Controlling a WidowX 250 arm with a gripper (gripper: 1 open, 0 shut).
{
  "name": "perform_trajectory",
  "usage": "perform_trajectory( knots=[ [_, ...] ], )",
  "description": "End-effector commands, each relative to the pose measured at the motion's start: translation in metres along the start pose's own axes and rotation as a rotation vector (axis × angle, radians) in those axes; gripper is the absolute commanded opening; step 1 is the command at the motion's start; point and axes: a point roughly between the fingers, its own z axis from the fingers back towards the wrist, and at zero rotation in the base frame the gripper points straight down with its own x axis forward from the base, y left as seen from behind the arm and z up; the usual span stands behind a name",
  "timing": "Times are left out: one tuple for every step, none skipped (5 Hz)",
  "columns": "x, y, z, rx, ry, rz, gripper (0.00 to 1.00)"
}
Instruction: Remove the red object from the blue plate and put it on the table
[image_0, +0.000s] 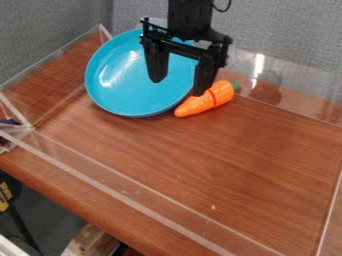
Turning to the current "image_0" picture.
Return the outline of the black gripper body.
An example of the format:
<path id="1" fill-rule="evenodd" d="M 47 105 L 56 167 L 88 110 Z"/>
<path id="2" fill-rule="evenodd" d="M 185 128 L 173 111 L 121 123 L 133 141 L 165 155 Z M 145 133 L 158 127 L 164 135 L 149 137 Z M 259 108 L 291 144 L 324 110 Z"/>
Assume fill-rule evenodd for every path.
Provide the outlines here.
<path id="1" fill-rule="evenodd" d="M 165 61 L 170 53 L 192 59 L 210 61 L 227 59 L 232 38 L 217 32 L 212 26 L 212 12 L 218 9 L 213 0 L 168 0 L 165 25 L 144 16 L 140 20 L 142 32 L 140 43 L 148 61 Z"/>

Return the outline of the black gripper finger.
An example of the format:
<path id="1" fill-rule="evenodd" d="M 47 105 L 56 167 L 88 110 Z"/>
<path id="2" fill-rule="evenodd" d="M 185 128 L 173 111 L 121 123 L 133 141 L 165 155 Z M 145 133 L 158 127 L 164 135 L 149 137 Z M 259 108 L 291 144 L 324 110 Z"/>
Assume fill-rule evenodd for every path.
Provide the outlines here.
<path id="1" fill-rule="evenodd" d="M 168 74 L 169 53 L 158 41 L 144 44 L 144 56 L 149 79 L 158 83 Z"/>
<path id="2" fill-rule="evenodd" d="M 210 87 L 217 69 L 218 64 L 216 63 L 214 57 L 212 55 L 201 56 L 194 67 L 194 81 L 192 90 L 194 96 L 200 96 Z"/>

